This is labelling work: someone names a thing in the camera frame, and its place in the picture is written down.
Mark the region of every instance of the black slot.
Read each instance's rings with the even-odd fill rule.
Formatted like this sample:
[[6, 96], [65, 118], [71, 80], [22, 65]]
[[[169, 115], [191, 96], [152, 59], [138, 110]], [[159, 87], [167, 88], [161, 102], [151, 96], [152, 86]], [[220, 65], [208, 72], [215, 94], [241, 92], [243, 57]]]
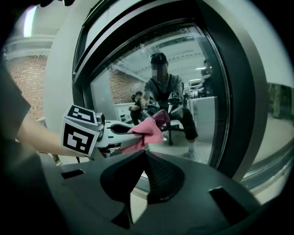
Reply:
[[69, 179], [69, 178], [78, 176], [78, 175], [83, 174], [83, 173], [84, 173], [84, 171], [82, 171], [81, 169], [78, 169], [78, 170], [74, 170], [74, 171], [69, 171], [69, 172], [61, 173], [61, 175], [62, 175], [62, 177], [64, 179]]
[[230, 225], [234, 225], [249, 216], [249, 213], [223, 188], [209, 191]]

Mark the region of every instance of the sock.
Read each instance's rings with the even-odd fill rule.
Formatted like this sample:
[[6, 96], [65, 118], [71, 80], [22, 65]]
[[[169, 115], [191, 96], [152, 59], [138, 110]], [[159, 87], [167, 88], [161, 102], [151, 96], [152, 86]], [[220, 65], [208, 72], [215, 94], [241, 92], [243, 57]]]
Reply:
[[189, 143], [189, 151], [195, 151], [195, 150], [196, 150], [195, 142]]

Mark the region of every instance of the black pants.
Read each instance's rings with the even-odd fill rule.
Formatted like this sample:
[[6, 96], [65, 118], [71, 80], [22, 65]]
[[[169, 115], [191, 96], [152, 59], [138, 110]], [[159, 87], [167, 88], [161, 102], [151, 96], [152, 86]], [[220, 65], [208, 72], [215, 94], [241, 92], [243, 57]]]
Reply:
[[139, 124], [140, 112], [131, 111], [130, 112], [130, 117], [132, 118], [133, 124], [135, 126]]
[[184, 129], [185, 136], [186, 136], [187, 140], [193, 140], [198, 137], [198, 133], [196, 131], [196, 126], [195, 126], [195, 123], [193, 120], [193, 116], [188, 108], [184, 107], [183, 117], [178, 118], [178, 120], [183, 125], [183, 129]]

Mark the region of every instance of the pink cloth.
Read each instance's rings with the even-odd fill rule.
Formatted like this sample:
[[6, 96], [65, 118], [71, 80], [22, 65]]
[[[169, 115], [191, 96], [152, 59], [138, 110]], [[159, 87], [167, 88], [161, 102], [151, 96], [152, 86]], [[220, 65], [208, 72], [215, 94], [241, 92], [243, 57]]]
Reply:
[[140, 150], [140, 149], [143, 149], [145, 144], [161, 143], [164, 139], [160, 129], [156, 126], [155, 121], [150, 117], [147, 117], [143, 122], [139, 123], [139, 125], [130, 129], [128, 133], [130, 132], [144, 134], [144, 136], [139, 143], [132, 145], [130, 147], [121, 149], [122, 152]]
[[161, 128], [164, 124], [170, 126], [170, 117], [164, 109], [159, 110], [152, 117], [155, 120], [155, 123], [158, 128]]

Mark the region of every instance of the white cabinet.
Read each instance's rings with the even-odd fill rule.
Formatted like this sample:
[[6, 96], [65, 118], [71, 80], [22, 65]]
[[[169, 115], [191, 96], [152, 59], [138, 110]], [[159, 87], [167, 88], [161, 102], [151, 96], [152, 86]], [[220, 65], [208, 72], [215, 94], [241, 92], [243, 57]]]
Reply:
[[129, 105], [134, 105], [135, 103], [124, 103], [124, 104], [117, 104], [116, 110], [118, 113], [119, 121], [127, 123], [132, 120], [130, 117]]

